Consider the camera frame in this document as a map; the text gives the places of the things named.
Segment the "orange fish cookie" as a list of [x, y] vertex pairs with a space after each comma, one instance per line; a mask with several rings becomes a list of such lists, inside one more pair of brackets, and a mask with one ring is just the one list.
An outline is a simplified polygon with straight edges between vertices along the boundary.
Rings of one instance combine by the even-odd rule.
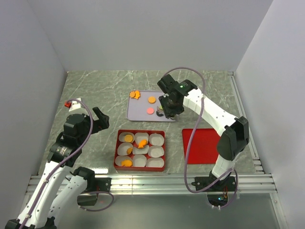
[[143, 139], [143, 140], [141, 140], [141, 141], [138, 143], [138, 148], [139, 148], [139, 149], [142, 149], [142, 148], [144, 148], [147, 144], [148, 144], [148, 140]]
[[122, 167], [132, 167], [132, 165], [133, 165], [133, 162], [131, 160], [126, 159], [121, 162]]

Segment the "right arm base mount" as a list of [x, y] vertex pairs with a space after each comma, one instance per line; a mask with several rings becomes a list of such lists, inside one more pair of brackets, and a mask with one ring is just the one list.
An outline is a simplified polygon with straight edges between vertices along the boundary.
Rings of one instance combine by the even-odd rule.
[[207, 188], [215, 178], [212, 177], [195, 177], [192, 186], [196, 191], [206, 188], [208, 203], [213, 208], [222, 209], [228, 206], [237, 195], [238, 177], [227, 176], [225, 179], [217, 181], [211, 187]]

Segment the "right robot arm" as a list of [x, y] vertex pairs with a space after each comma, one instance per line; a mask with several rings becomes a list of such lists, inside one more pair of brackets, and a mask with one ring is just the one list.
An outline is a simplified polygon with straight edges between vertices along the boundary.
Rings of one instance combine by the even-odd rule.
[[226, 186], [226, 177], [233, 169], [236, 158], [249, 144], [249, 123], [241, 116], [236, 117], [206, 97], [201, 89], [190, 80], [177, 82], [170, 74], [157, 83], [163, 92], [159, 97], [166, 118], [171, 118], [189, 108], [205, 120], [220, 136], [217, 143], [218, 158], [211, 171], [210, 186], [221, 190]]

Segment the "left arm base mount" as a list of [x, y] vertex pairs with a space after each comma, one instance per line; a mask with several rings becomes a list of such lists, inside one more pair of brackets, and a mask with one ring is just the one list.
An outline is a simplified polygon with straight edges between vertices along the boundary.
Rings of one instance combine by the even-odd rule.
[[110, 177], [95, 178], [78, 197], [77, 203], [80, 206], [94, 206], [101, 192], [110, 192], [112, 179]]

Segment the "metal tongs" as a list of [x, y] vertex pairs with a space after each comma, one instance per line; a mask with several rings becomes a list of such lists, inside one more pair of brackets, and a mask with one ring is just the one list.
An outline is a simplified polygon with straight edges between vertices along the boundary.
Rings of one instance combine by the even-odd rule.
[[179, 116], [178, 116], [178, 115], [171, 116], [171, 117], [167, 118], [167, 117], [165, 116], [164, 110], [163, 110], [163, 108], [162, 108], [161, 106], [158, 106], [158, 107], [157, 107], [157, 109], [156, 109], [156, 115], [157, 115], [158, 117], [164, 118], [164, 119], [167, 120], [167, 121], [170, 121], [170, 120], [172, 120], [172, 121], [178, 121], [178, 120], [179, 120]]

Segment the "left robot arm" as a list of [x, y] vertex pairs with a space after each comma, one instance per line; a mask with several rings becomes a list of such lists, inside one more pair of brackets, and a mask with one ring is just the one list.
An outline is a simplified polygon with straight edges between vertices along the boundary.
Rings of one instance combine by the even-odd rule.
[[93, 170], [79, 167], [71, 171], [90, 135], [109, 128], [109, 117], [98, 107], [93, 112], [97, 120], [85, 112], [66, 118], [63, 131], [50, 147], [45, 169], [31, 199], [16, 219], [7, 222], [7, 229], [54, 229], [64, 208], [77, 200], [79, 194], [98, 196], [109, 192], [108, 188], [100, 189]]

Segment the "orange dotted round cookie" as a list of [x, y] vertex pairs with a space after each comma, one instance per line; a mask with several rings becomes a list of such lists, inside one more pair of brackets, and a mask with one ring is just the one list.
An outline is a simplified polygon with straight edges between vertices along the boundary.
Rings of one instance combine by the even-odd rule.
[[124, 141], [125, 142], [132, 143], [133, 140], [134, 140], [134, 138], [133, 138], [133, 135], [131, 135], [131, 134], [128, 134], [128, 135], [124, 136]]

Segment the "orange swirl cookie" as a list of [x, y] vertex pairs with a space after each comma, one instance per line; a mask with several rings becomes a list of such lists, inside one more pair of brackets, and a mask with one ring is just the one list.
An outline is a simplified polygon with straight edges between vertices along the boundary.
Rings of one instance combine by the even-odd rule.
[[132, 153], [132, 150], [133, 150], [132, 147], [128, 148], [127, 151], [126, 151], [127, 155], [130, 155]]

